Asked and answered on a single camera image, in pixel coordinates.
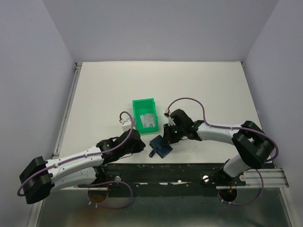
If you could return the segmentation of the blue leather card holder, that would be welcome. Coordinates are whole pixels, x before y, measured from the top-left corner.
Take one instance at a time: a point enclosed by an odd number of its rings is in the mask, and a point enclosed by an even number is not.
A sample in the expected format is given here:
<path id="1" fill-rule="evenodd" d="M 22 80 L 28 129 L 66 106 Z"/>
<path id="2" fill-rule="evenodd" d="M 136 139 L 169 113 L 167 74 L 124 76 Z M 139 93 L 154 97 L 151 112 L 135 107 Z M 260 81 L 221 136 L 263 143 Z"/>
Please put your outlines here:
<path id="1" fill-rule="evenodd" d="M 170 145 L 163 145 L 162 144 L 163 137 L 161 135 L 156 136 L 152 139 L 149 143 L 152 151 L 149 153 L 149 157 L 152 158 L 156 153 L 161 157 L 166 157 L 173 148 Z"/>

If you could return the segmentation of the green plastic bin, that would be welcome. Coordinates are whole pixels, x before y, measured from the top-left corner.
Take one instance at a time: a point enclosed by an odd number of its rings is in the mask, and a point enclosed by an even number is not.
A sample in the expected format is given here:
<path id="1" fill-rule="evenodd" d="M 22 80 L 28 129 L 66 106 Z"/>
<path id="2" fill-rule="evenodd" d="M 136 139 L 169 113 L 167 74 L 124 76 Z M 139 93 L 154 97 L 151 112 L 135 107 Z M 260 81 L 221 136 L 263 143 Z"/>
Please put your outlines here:
<path id="1" fill-rule="evenodd" d="M 156 105 L 153 98 L 133 100 L 135 128 L 140 134 L 153 133 L 159 130 Z"/>

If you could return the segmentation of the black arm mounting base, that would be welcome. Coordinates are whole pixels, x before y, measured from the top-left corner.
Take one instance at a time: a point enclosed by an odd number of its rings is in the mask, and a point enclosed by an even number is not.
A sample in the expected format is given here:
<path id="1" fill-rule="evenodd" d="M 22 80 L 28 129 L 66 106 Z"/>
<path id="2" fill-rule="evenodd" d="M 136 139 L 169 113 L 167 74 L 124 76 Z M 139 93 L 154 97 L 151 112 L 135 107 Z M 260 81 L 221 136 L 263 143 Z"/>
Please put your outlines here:
<path id="1" fill-rule="evenodd" d="M 84 185 L 104 190 L 110 197 L 173 197 L 217 195 L 217 189 L 245 186 L 239 176 L 220 177 L 222 163 L 118 164 L 96 167 L 96 180 Z"/>

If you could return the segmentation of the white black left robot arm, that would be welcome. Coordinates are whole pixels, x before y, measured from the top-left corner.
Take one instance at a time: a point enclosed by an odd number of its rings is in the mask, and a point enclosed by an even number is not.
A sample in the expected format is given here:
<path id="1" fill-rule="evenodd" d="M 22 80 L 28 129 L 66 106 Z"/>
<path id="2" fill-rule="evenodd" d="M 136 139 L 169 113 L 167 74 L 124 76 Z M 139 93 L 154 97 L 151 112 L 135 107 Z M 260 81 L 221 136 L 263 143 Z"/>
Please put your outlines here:
<path id="1" fill-rule="evenodd" d="M 128 130 L 75 155 L 49 160 L 35 157 L 19 176 L 21 186 L 17 195 L 25 197 L 27 204 L 34 204 L 62 188 L 79 184 L 99 187 L 105 175 L 96 170 L 97 167 L 115 162 L 126 154 L 140 153 L 144 148 L 139 132 Z"/>

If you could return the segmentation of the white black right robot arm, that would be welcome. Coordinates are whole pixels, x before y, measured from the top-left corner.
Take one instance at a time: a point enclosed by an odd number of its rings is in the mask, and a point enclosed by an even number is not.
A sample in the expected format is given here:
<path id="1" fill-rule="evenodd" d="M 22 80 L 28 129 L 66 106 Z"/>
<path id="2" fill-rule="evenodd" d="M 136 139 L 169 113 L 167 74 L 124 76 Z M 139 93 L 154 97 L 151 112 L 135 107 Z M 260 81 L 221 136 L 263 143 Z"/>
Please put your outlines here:
<path id="1" fill-rule="evenodd" d="M 163 145 L 178 143 L 184 137 L 196 141 L 216 141 L 233 145 L 238 154 L 228 159 L 217 174 L 218 181 L 229 185 L 240 173 L 261 169 L 275 149 L 274 142 L 252 121 L 241 125 L 214 126 L 205 120 L 192 121 L 181 109 L 166 110 Z"/>

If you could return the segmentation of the aluminium table edge rail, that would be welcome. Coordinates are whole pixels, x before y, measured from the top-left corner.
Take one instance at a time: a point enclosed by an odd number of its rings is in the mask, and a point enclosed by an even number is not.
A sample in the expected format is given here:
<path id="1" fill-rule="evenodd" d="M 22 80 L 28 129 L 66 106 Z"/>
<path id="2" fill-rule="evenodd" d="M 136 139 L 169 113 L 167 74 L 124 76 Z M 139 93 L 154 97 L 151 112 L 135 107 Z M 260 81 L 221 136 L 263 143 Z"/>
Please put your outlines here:
<path id="1" fill-rule="evenodd" d="M 58 158 L 59 155 L 60 155 L 62 142 L 63 142 L 63 138 L 64 138 L 64 135 L 65 135 L 69 115 L 70 115 L 70 112 L 71 112 L 71 106 L 72 106 L 72 103 L 73 103 L 76 87 L 77 87 L 77 84 L 78 84 L 82 64 L 83 64 L 82 62 L 76 62 L 75 63 L 75 66 L 76 66 L 75 67 L 75 72 L 74 72 L 71 88 L 70 88 L 70 91 L 69 91 L 67 103 L 66 103 L 66 106 L 65 106 L 65 110 L 64 110 L 60 130 L 59 130 L 58 137 L 57 137 L 55 147 L 54 147 L 54 150 L 53 150 L 52 159 Z"/>

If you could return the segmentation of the aluminium front frame rail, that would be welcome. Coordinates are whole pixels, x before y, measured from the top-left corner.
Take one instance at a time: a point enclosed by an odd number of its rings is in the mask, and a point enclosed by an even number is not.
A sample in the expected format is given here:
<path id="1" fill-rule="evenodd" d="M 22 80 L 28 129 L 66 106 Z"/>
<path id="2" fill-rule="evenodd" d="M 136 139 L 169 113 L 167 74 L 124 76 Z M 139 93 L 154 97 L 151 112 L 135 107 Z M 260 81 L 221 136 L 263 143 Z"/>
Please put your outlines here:
<path id="1" fill-rule="evenodd" d="M 45 201 L 40 201 L 35 204 L 33 204 L 30 216 L 27 222 L 27 227 L 37 227 L 39 222 L 39 217 L 42 213 L 42 208 Z"/>

